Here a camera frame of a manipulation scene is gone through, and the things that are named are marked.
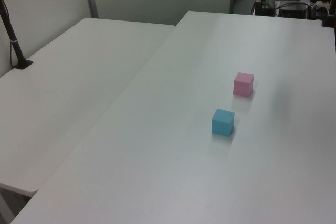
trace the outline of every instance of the table leg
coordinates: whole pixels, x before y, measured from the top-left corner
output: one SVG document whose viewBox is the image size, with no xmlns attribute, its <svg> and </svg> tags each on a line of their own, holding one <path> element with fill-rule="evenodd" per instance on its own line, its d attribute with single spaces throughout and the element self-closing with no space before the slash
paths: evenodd
<svg viewBox="0 0 336 224">
<path fill-rule="evenodd" d="M 4 217 L 5 221 L 8 224 L 10 224 L 15 218 L 14 214 L 7 205 L 5 199 L 2 197 L 1 193 L 0 193 L 0 214 L 2 215 L 2 217 Z"/>
</svg>

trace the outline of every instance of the cube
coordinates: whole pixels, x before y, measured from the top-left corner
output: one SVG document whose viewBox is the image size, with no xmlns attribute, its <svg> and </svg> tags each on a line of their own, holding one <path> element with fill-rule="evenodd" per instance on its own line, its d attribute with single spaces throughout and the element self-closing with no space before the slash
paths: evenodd
<svg viewBox="0 0 336 224">
<path fill-rule="evenodd" d="M 253 74 L 238 73 L 233 85 L 233 94 L 250 97 L 253 89 L 253 79 Z"/>
<path fill-rule="evenodd" d="M 234 112 L 217 109 L 211 120 L 211 132 L 217 135 L 230 136 L 234 121 Z"/>
</svg>

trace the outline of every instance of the table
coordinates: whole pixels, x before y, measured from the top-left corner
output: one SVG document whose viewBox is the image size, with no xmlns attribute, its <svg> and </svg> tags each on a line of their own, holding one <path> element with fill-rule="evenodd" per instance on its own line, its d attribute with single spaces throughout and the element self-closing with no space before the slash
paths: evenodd
<svg viewBox="0 0 336 224">
<path fill-rule="evenodd" d="M 316 22 L 188 12 L 13 223 L 333 223 L 335 63 Z"/>
<path fill-rule="evenodd" d="M 0 187 L 32 196 L 173 30 L 84 19 L 0 78 Z"/>
</svg>

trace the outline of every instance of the cable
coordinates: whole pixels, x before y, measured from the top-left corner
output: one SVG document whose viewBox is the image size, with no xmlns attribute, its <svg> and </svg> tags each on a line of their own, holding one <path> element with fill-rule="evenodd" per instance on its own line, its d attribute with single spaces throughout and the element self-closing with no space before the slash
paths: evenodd
<svg viewBox="0 0 336 224">
<path fill-rule="evenodd" d="M 6 9 L 7 16 L 8 16 L 8 18 L 9 18 L 9 11 L 8 11 L 8 9 L 7 9 L 7 5 L 6 5 L 6 3 L 5 3 L 4 0 L 2 0 L 1 2 L 4 4 L 5 9 Z"/>
<path fill-rule="evenodd" d="M 12 63 L 12 42 L 10 41 L 9 42 L 9 60 L 10 60 L 10 66 L 12 67 L 12 69 L 14 68 L 13 67 L 13 63 Z"/>
<path fill-rule="evenodd" d="M 308 8 L 310 7 L 310 5 L 308 5 L 307 3 L 304 3 L 304 2 L 296 2 L 296 3 L 286 3 L 286 4 L 283 4 L 283 5 L 280 5 L 278 8 L 276 8 L 275 10 L 278 10 L 280 8 L 283 8 L 283 7 L 287 7 L 287 6 L 292 6 L 292 5 L 307 5 Z"/>
<path fill-rule="evenodd" d="M 251 10 L 251 15 L 253 15 L 253 12 L 254 12 L 255 8 L 256 8 L 256 2 L 254 1 L 253 6 L 252 6 L 252 10 Z"/>
</svg>

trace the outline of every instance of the pink cube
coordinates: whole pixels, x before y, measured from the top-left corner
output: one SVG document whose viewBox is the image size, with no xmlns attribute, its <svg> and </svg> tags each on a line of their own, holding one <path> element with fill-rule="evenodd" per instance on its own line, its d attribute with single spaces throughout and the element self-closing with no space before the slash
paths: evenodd
<svg viewBox="0 0 336 224">
<path fill-rule="evenodd" d="M 238 73 L 233 85 L 233 94 L 250 97 L 252 94 L 253 79 L 253 74 Z"/>
</svg>

